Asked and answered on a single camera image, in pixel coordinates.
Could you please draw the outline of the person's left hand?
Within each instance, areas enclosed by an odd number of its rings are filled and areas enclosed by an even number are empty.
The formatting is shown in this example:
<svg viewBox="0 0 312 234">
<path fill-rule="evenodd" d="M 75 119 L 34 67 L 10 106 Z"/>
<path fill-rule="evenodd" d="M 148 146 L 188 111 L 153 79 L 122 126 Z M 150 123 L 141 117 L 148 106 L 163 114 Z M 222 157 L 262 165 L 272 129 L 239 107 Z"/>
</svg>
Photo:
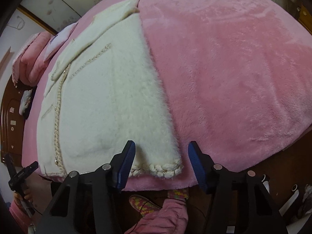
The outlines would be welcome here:
<svg viewBox="0 0 312 234">
<path fill-rule="evenodd" d="M 30 190 L 30 188 L 28 186 L 26 186 L 26 189 L 23 190 L 23 193 L 24 193 L 24 195 L 21 196 L 19 193 L 13 192 L 14 202 L 16 203 L 16 205 L 19 208 L 23 207 L 22 203 L 21 203 L 23 200 L 27 200 L 30 203 L 33 202 L 33 195 L 32 195 L 31 190 Z"/>
</svg>

